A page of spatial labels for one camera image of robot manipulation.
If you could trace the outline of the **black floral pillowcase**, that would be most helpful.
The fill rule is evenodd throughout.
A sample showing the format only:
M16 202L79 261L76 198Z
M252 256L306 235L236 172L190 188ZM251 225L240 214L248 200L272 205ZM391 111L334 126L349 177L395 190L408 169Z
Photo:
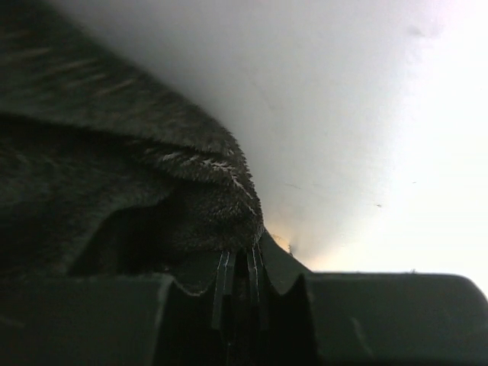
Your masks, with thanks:
M45 1L1 3L1 275L157 271L250 249L233 135Z

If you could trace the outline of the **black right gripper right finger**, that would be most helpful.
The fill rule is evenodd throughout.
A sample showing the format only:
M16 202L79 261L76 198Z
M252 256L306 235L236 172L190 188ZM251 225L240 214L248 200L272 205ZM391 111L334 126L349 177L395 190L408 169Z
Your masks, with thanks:
M466 277L312 272L268 234L246 264L260 365L487 363L487 300Z

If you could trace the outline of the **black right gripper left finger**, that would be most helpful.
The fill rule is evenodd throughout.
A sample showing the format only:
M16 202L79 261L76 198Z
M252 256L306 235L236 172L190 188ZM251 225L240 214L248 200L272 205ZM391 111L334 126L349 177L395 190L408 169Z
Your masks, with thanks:
M226 365L237 255L198 253L150 274L151 213L113 215L71 278L1 285L3 365Z

